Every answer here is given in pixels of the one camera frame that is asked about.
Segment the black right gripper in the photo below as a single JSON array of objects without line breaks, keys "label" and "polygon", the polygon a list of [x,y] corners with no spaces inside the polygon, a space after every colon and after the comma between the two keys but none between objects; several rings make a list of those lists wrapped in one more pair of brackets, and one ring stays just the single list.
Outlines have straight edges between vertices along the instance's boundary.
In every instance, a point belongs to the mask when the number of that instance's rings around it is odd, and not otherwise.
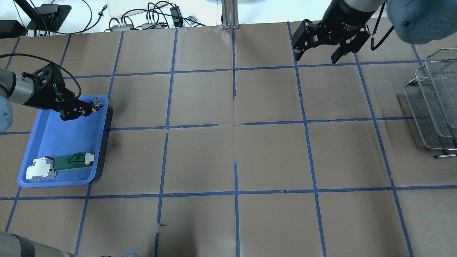
[{"label": "black right gripper", "polygon": [[331,14],[314,23],[304,19],[292,35],[295,61],[299,62],[304,52],[321,45],[339,45],[331,55],[336,64],[348,52],[359,52],[370,37],[367,22],[371,14]]}]

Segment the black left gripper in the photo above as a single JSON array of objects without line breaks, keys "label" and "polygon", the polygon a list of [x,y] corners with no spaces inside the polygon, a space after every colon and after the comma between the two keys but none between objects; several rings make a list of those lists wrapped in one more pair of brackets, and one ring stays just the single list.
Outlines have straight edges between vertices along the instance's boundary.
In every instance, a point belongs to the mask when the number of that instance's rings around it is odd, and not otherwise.
[{"label": "black left gripper", "polygon": [[66,88],[62,73],[56,66],[44,66],[31,74],[23,72],[21,76],[32,82],[32,93],[25,106],[54,110],[63,121],[88,117],[96,111],[94,101],[81,101]]}]

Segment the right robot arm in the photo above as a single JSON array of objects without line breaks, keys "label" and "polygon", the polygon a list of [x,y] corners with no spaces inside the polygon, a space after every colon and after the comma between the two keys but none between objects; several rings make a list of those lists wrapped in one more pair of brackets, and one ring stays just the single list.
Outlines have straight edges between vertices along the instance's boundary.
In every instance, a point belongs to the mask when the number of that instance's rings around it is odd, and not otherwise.
[{"label": "right robot arm", "polygon": [[333,64],[369,40],[376,50],[394,31],[403,42],[442,40],[457,29],[455,0],[332,0],[317,24],[305,19],[292,35],[294,58],[321,45],[336,45]]}]

